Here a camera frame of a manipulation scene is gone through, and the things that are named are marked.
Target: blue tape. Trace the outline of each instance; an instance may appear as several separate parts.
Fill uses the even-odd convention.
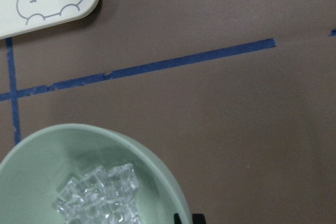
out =
[[[336,36],[336,29],[331,31],[330,35],[329,36]]]
[[[50,91],[47,86],[37,86],[33,88],[28,88],[28,89],[21,89],[17,91],[17,97],[27,97],[29,95],[34,95],[34,94],[41,94],[41,93],[46,93]]]
[[[0,94],[0,102],[3,102],[3,101],[8,101],[11,99],[11,93],[3,93],[3,94]]]
[[[61,81],[61,82],[56,82],[50,87],[48,87],[49,90],[56,90],[56,89],[68,89],[68,88],[73,88],[73,87],[78,87],[78,86],[84,86],[87,84],[92,84],[100,81],[105,81],[105,76],[103,73],[99,74],[94,74],[91,76],[86,76],[86,77],[81,77],[81,78],[76,78],[76,79],[71,79],[67,81]]]
[[[268,49],[275,47],[276,43],[274,39],[266,39],[257,42],[252,42],[248,44],[243,44],[234,47],[223,48],[219,50],[213,50],[209,52],[202,52],[200,54],[188,55],[184,57],[174,58],[170,60],[163,60],[158,62],[153,62],[141,66],[120,69],[111,72],[106,76],[107,79],[117,79],[127,76],[133,76],[136,74],[147,73],[152,71],[158,71],[167,68],[173,68],[183,65],[189,65],[193,63],[198,63],[202,61],[214,60],[218,58],[229,57],[233,55],[245,54],[247,52],[259,51],[263,49]]]
[[[265,39],[265,40],[260,40],[260,41],[256,41],[252,43],[239,45],[239,46],[233,46],[233,47],[213,50],[209,52],[202,52],[200,54],[188,55],[188,56],[174,58],[170,60],[163,60],[163,61],[153,62],[153,63],[135,66],[131,68],[115,70],[108,75],[99,73],[99,74],[93,74],[91,76],[56,82],[50,86],[37,86],[37,87],[28,88],[28,89],[22,89],[22,90],[15,92],[15,94],[18,98],[22,98],[22,97],[27,97],[29,95],[36,95],[36,94],[51,92],[54,90],[69,89],[69,88],[84,86],[84,85],[88,85],[88,84],[92,84],[96,82],[117,79],[117,78],[122,78],[122,77],[127,77],[127,76],[133,76],[136,74],[153,72],[153,71],[158,71],[158,70],[167,69],[167,68],[174,68],[178,66],[184,66],[184,65],[197,63],[197,62],[229,57],[233,55],[245,54],[248,52],[269,49],[275,46],[276,46],[276,42],[274,39]],[[13,61],[13,70],[14,70],[13,51],[12,51],[11,58]],[[8,93],[0,94],[0,101],[1,99],[9,100],[10,97],[8,97]]]
[[[15,65],[14,65],[14,53],[13,53],[13,40],[12,38],[6,39],[7,48],[7,62],[8,62],[8,73],[9,73],[9,84],[10,84],[10,100],[12,102],[12,117],[14,126],[14,140],[15,144],[21,141],[20,132],[20,119],[19,119],[19,108],[17,102],[17,89],[16,89],[16,76],[15,76]]]

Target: bear paw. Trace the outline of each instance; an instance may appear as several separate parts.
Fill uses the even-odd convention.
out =
[[[76,13],[80,11],[78,5],[67,5],[65,7],[62,8],[61,12],[59,13],[60,16],[67,16],[73,13]]]
[[[45,20],[44,16],[41,14],[35,14],[33,16],[30,16],[27,19],[26,25],[35,25],[35,24],[39,24],[42,23]]]

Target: green bowl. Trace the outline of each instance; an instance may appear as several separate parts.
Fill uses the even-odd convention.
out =
[[[120,133],[83,124],[38,131],[0,164],[0,223],[63,224],[51,203],[72,177],[99,165],[132,163],[140,182],[135,195],[143,224],[191,224],[184,195],[168,168],[149,149]]]

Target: ice cube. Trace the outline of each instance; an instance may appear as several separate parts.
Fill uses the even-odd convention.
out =
[[[79,219],[83,224],[101,224],[101,218],[97,204],[82,208],[79,212]]]
[[[140,219],[138,217],[132,218],[131,223],[132,224],[141,224]]]
[[[128,202],[124,208],[125,214],[129,216],[129,218],[133,219],[138,216],[138,208],[136,207],[135,200],[131,196],[127,198]]]
[[[114,212],[113,218],[117,221],[117,223],[126,223],[128,221],[127,216],[123,212]]]
[[[108,173],[108,179],[116,188],[117,196],[128,195],[139,187],[132,164],[117,166]]]
[[[74,217],[84,205],[84,199],[76,188],[77,183],[78,181],[72,178],[53,203],[53,208],[64,215],[66,220]]]
[[[120,211],[126,205],[124,198],[118,199],[102,199],[99,203],[99,210],[102,216],[111,215],[114,212]]]
[[[78,182],[77,188],[84,195],[86,202],[96,201],[107,193],[107,172],[103,167],[97,167]]]

